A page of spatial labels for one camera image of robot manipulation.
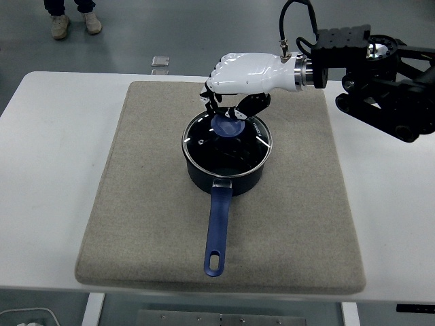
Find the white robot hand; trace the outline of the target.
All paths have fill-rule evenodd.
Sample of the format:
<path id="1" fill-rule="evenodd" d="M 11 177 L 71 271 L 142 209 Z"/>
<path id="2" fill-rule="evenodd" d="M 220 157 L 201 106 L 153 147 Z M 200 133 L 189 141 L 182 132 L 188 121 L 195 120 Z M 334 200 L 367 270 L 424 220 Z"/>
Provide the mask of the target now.
<path id="1" fill-rule="evenodd" d="M 200 93 L 206 112 L 246 120 L 265 110 L 275 88 L 290 92 L 307 85 L 307 58 L 292 52 L 287 60 L 265 53 L 229 53 L 210 73 Z"/>

